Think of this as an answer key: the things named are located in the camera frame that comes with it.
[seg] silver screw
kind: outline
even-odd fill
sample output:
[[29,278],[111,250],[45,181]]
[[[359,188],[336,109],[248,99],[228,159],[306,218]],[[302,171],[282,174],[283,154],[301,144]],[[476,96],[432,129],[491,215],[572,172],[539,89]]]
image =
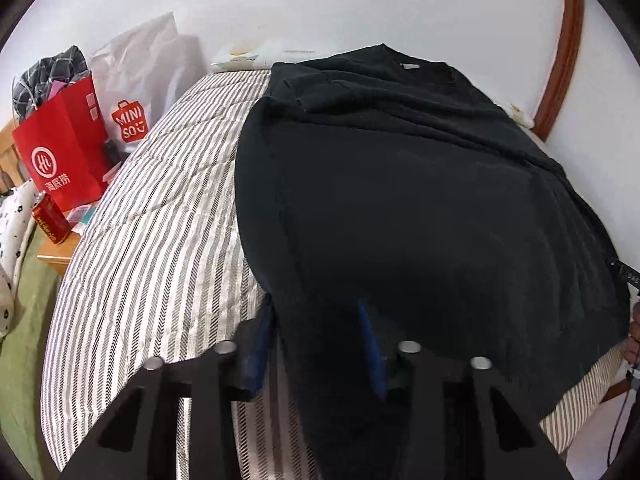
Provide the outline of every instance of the silver screw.
[[420,343],[406,340],[398,343],[398,350],[403,354],[417,354],[422,350],[422,347],[420,346]]
[[488,370],[491,368],[492,363],[486,357],[479,356],[471,359],[471,366],[476,370]]
[[154,355],[153,357],[147,359],[142,367],[146,370],[158,370],[158,368],[161,368],[163,364],[164,359],[158,357],[157,355]]
[[238,345],[233,341],[219,341],[213,345],[216,354],[232,354],[238,349]]

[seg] gray plaid cloth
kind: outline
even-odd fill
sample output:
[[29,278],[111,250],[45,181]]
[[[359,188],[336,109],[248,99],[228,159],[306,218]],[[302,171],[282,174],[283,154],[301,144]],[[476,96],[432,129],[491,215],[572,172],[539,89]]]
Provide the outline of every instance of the gray plaid cloth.
[[73,83],[88,73],[84,56],[75,45],[57,56],[43,57],[14,86],[14,110],[20,122],[47,100],[52,82]]

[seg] wooden nightstand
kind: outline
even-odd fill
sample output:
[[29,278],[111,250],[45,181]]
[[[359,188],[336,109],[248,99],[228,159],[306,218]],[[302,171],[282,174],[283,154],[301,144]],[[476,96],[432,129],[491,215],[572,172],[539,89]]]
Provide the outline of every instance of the wooden nightstand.
[[71,233],[64,242],[58,245],[45,238],[38,251],[38,259],[56,269],[60,276],[64,276],[79,241],[80,235],[78,233]]

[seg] striped mattress pad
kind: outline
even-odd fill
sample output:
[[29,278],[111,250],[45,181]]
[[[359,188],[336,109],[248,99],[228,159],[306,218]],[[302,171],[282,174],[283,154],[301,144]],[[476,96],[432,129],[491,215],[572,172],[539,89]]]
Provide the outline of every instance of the striped mattress pad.
[[[42,431],[62,469],[150,356],[196,357],[255,315],[264,295],[248,267],[234,201],[236,144],[269,71],[217,73],[187,91],[109,186],[68,266],[47,341]],[[561,452],[620,367],[605,354],[540,425]],[[319,476],[279,350],[261,394],[234,405],[245,479]],[[190,401],[178,414],[177,475],[188,477]]]

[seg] green bed sheet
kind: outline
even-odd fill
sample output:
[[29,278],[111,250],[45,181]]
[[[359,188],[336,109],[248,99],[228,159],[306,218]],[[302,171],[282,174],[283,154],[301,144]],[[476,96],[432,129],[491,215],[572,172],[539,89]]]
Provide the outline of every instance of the green bed sheet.
[[58,476],[40,427],[40,382],[60,276],[37,259],[36,228],[22,263],[14,329],[0,342],[0,431],[34,480]]

